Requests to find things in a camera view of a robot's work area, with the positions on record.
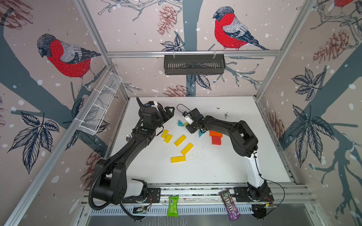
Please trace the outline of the orange long block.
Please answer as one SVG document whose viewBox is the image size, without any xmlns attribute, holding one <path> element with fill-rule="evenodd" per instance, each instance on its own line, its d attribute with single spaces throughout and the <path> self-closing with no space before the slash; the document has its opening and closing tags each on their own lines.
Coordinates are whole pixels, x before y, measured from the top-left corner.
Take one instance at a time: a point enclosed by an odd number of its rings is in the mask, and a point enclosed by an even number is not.
<svg viewBox="0 0 362 226">
<path fill-rule="evenodd" d="M 218 133 L 218 132 L 215 132 L 215 131 L 210 131 L 210 132 L 209 132 L 209 135 L 210 135 L 211 137 L 223 137 L 223 134 Z"/>
</svg>

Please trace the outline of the red block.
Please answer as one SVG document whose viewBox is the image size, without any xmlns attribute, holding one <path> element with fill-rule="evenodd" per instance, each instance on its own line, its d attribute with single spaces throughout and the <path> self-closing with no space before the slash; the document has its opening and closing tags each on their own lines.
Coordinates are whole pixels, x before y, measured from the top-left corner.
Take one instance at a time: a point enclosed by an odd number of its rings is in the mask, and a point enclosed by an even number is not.
<svg viewBox="0 0 362 226">
<path fill-rule="evenodd" d="M 212 137 L 213 142 L 221 142 L 221 137 Z"/>
<path fill-rule="evenodd" d="M 220 146 L 222 144 L 220 139 L 213 139 L 212 140 L 212 145 L 216 145 L 216 146 Z"/>
</svg>

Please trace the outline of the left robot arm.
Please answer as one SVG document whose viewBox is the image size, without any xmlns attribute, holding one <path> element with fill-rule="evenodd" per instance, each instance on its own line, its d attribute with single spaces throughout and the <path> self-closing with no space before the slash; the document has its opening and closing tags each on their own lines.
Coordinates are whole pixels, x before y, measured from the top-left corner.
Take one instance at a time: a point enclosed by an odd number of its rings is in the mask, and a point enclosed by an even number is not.
<svg viewBox="0 0 362 226">
<path fill-rule="evenodd" d="M 136 98 L 139 109 L 139 120 L 132 129 L 127 144 L 108 159 L 99 160 L 94 168 L 90 185 L 88 203 L 93 210 L 102 210 L 110 204 L 118 205 L 127 193 L 127 169 L 135 157 L 146 148 L 157 136 L 156 129 L 174 116 L 175 108 L 163 107 L 156 101 L 142 103 Z"/>
</svg>

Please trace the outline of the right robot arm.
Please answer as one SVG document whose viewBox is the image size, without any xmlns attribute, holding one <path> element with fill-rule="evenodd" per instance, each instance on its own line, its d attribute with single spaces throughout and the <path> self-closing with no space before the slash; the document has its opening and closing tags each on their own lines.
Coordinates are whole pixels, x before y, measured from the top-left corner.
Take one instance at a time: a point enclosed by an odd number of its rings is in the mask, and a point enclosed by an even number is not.
<svg viewBox="0 0 362 226">
<path fill-rule="evenodd" d="M 246 197 L 253 201 L 267 199 L 271 194 L 267 180 L 262 178 L 258 169 L 257 144 L 258 139 L 245 121 L 228 122 L 218 120 L 212 116 L 193 116 L 191 113 L 183 113 L 187 121 L 187 130 L 193 134 L 199 131 L 215 131 L 228 136 L 234 151 L 245 159 L 244 164 L 248 176 L 248 194 Z"/>
</svg>

